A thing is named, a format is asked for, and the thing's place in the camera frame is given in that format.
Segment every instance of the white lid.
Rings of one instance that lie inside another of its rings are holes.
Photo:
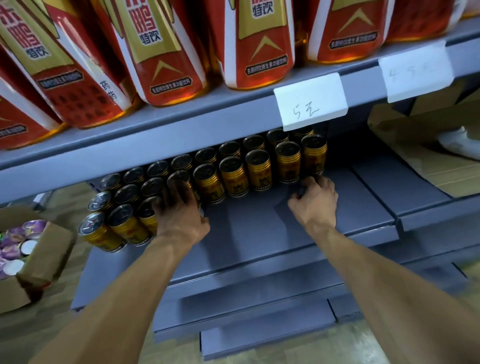
[[[36,240],[27,240],[20,246],[20,251],[23,255],[30,255],[37,244]]]
[[[6,262],[3,265],[3,272],[7,276],[14,276],[18,272],[20,272],[20,269],[22,269],[24,264],[25,263],[23,261],[21,261],[20,259],[11,260],[9,262]]]

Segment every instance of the white paper tag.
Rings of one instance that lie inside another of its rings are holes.
[[[338,73],[278,87],[273,92],[286,132],[344,116],[348,111]]]
[[[378,60],[388,102],[396,102],[438,91],[454,80],[445,41],[408,50]]]

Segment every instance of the hand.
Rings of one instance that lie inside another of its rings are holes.
[[[328,226],[335,228],[336,225],[336,202],[338,193],[335,192],[335,184],[326,177],[307,177],[302,181],[307,187],[303,197],[294,194],[288,200],[288,207],[300,224],[311,236],[315,227]]]
[[[152,244],[167,239],[187,254],[210,231],[208,218],[200,216],[193,191],[184,181],[170,180],[163,188],[162,203],[152,208],[158,223]]]

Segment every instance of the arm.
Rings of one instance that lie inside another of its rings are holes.
[[[333,182],[304,181],[288,206],[359,304],[392,364],[479,363],[480,318],[447,293],[335,230]]]
[[[138,362],[147,330],[175,269],[210,231],[188,186],[182,184],[177,189],[171,185],[164,192],[163,208],[154,206],[157,236],[145,252],[30,364]]]

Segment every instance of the cardboard box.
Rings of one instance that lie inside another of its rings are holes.
[[[43,217],[24,206],[0,209],[0,231]],[[59,276],[75,244],[75,235],[48,222],[38,244],[16,277],[0,280],[0,313],[25,306]]]
[[[463,86],[423,95],[410,116],[391,104],[372,108],[368,126],[421,177],[452,197],[480,193],[480,162],[451,153],[437,142],[443,131],[464,126],[470,139],[480,140],[480,92],[455,104]]]

